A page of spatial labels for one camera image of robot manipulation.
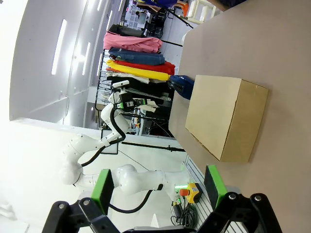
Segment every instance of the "green light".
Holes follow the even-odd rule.
[[[178,186],[175,186],[175,189],[180,189],[180,188],[187,188],[188,185],[178,185]]]

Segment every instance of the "pink garment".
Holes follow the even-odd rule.
[[[104,37],[104,49],[109,50],[111,47],[131,50],[136,52],[153,52],[159,51],[163,42],[154,37],[135,37],[121,36],[114,33],[106,33]]]

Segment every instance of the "bolt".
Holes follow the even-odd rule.
[[[236,198],[235,194],[231,193],[231,194],[229,195],[229,199],[234,200],[235,198]]]
[[[255,200],[256,201],[260,201],[261,200],[261,196],[259,196],[259,195],[255,196]]]

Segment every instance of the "box side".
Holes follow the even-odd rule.
[[[248,162],[267,96],[267,88],[242,80],[221,161]]]
[[[241,79],[197,75],[186,129],[218,160],[223,153]]]

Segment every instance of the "brown table surface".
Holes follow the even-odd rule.
[[[186,36],[179,74],[270,89],[248,164],[209,154],[185,129],[189,100],[176,92],[169,129],[202,172],[216,164],[226,185],[266,194],[283,232],[311,232],[311,1],[248,0],[203,23]]]

